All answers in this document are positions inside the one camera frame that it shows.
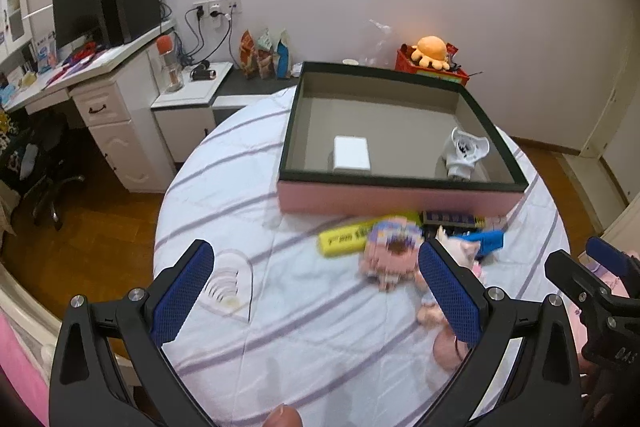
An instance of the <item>white striped tablecloth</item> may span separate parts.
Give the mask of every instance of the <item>white striped tablecloth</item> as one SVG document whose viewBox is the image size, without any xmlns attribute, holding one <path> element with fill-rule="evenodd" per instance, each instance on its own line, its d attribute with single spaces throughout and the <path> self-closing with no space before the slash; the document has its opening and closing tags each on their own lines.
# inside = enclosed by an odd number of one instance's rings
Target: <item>white striped tablecloth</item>
<svg viewBox="0 0 640 427">
<path fill-rule="evenodd" d="M 284 402 L 300 411 L 305 427 L 410 426 L 448 378 L 433 361 L 436 331 L 416 323 L 420 294 L 413 285 L 380 293 L 358 275 L 356 255 L 318 253 L 318 232 L 349 220 L 280 213 L 275 183 L 293 93 L 282 90 L 225 120 L 166 192 L 154 275 L 194 239 L 205 239 L 216 259 L 246 259 L 253 286 L 242 316 L 216 313 L 201 294 L 164 352 L 222 425 L 261 425 Z M 545 279 L 546 256 L 569 245 L 539 174 L 503 136 L 529 188 L 508 216 L 504 248 L 484 266 L 486 284 L 542 300 L 558 291 Z M 492 406 L 516 350 L 512 341 L 479 410 Z"/>
</svg>

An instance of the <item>white box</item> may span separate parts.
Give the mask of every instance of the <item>white box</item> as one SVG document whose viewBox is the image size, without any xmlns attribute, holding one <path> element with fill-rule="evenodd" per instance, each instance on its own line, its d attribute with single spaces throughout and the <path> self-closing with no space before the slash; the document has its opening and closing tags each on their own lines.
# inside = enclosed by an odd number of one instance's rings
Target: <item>white box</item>
<svg viewBox="0 0 640 427">
<path fill-rule="evenodd" d="M 334 172 L 371 174 L 367 139 L 357 136 L 334 138 Z"/>
</svg>

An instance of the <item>black monitor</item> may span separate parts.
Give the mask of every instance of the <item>black monitor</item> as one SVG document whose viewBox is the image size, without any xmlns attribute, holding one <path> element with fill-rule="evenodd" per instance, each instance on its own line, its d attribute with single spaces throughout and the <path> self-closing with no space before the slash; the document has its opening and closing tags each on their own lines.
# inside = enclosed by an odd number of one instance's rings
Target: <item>black monitor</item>
<svg viewBox="0 0 640 427">
<path fill-rule="evenodd" d="M 60 49 L 100 30 L 97 0 L 53 0 L 56 46 Z"/>
</svg>

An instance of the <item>silver bolt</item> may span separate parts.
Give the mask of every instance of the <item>silver bolt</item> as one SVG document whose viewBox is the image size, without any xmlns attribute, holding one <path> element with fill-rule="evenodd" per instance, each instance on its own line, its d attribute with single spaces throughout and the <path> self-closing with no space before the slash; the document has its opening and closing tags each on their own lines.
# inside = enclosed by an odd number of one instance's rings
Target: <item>silver bolt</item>
<svg viewBox="0 0 640 427">
<path fill-rule="evenodd" d="M 71 299 L 71 306 L 73 308 L 79 308 L 84 304 L 84 297 L 81 295 L 76 295 Z"/>
<path fill-rule="evenodd" d="M 563 302 L 562 299 L 559 298 L 558 295 L 549 295 L 549 302 L 551 303 L 552 306 L 562 306 Z"/>
<path fill-rule="evenodd" d="M 489 288 L 486 293 L 489 295 L 489 298 L 494 301 L 501 301 L 504 299 L 504 291 L 496 286 Z"/>
<path fill-rule="evenodd" d="M 145 291 L 142 288 L 133 288 L 129 292 L 129 300 L 130 301 L 139 301 L 145 296 Z"/>
</svg>

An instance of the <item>blue highlighter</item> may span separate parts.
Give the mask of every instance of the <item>blue highlighter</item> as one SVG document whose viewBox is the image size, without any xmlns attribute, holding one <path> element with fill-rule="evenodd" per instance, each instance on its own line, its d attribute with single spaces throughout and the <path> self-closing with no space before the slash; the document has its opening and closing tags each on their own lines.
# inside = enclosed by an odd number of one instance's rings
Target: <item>blue highlighter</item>
<svg viewBox="0 0 640 427">
<path fill-rule="evenodd" d="M 490 230 L 488 232 L 472 232 L 466 235 L 454 235 L 465 241 L 479 241 L 480 250 L 476 253 L 476 261 L 484 259 L 487 255 L 504 246 L 504 232 L 502 230 Z"/>
</svg>

